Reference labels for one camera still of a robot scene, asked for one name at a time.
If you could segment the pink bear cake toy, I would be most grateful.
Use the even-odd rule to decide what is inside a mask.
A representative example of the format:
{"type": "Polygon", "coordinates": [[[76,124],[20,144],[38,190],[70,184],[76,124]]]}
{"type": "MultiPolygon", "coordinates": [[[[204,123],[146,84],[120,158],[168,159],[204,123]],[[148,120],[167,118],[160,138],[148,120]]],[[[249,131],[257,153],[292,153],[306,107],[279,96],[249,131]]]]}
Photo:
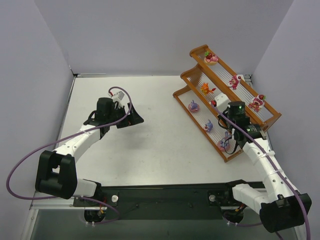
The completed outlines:
{"type": "Polygon", "coordinates": [[[236,74],[229,80],[227,86],[232,90],[236,90],[241,80],[242,80],[242,75],[236,74]]]}

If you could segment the purple bunny toy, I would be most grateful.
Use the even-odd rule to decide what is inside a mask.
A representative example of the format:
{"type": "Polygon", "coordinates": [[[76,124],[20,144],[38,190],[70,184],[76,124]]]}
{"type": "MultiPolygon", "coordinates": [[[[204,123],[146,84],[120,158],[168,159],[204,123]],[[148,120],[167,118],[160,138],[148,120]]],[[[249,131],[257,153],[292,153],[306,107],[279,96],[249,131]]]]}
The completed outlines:
{"type": "Polygon", "coordinates": [[[207,132],[207,133],[210,133],[211,130],[213,129],[213,127],[214,127],[214,125],[213,125],[213,123],[211,122],[211,120],[209,119],[209,120],[207,121],[207,123],[203,126],[203,130],[204,130],[205,132],[207,132]]]}

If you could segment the orange dragon toy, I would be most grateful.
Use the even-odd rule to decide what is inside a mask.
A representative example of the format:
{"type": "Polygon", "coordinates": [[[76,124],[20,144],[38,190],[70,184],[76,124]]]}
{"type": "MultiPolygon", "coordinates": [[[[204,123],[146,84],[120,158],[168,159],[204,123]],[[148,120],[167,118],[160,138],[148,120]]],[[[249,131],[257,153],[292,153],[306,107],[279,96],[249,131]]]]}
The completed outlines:
{"type": "Polygon", "coordinates": [[[208,82],[204,82],[202,84],[202,86],[200,87],[200,90],[205,96],[207,96],[208,94],[213,94],[214,91],[216,90],[216,88],[215,87],[214,88],[210,88],[209,87],[209,83],[208,82]]]}

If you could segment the purple creature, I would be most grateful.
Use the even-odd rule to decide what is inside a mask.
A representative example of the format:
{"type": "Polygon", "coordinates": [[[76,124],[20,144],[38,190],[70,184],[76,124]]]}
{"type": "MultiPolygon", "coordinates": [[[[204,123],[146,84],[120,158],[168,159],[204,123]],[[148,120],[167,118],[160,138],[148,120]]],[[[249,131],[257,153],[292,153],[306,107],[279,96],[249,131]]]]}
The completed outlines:
{"type": "Polygon", "coordinates": [[[200,105],[198,103],[196,103],[194,100],[192,100],[190,102],[190,104],[188,105],[188,110],[191,113],[197,113],[200,111],[200,105]]]}

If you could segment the pink bear strawberry toy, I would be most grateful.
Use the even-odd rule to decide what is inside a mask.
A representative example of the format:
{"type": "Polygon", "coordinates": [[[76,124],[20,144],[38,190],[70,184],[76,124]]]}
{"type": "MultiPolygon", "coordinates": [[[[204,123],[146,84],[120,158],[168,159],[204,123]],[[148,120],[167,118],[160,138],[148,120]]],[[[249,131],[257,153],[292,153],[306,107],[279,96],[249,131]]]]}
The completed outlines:
{"type": "Polygon", "coordinates": [[[206,51],[204,53],[204,63],[208,66],[214,66],[219,61],[219,57],[212,53],[211,51],[206,51]]]}

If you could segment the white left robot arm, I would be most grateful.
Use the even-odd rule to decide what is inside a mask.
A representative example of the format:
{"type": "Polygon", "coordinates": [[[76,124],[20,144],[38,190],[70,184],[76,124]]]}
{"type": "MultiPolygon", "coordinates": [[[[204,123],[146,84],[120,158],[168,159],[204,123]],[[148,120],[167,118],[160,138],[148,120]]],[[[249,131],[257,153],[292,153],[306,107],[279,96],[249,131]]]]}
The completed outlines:
{"type": "Polygon", "coordinates": [[[101,140],[111,126],[118,129],[144,122],[131,103],[129,112],[118,100],[101,97],[78,135],[53,151],[45,150],[38,162],[35,189],[37,192],[63,199],[71,197],[100,198],[101,184],[77,176],[76,163],[97,141],[101,140]]]}

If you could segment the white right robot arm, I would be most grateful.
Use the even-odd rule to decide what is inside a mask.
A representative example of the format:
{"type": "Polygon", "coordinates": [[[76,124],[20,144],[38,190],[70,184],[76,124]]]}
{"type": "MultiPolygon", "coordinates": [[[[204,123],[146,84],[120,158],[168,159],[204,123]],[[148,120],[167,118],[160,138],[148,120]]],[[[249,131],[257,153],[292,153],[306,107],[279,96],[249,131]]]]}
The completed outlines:
{"type": "Polygon", "coordinates": [[[306,238],[310,239],[308,212],[312,200],[307,193],[300,193],[287,178],[270,148],[265,131],[259,124],[252,123],[246,114],[246,104],[228,100],[214,106],[214,110],[218,122],[225,124],[236,146],[251,160],[266,189],[266,194],[262,194],[247,183],[236,183],[231,188],[233,199],[254,210],[268,232],[304,225],[306,238]]]}

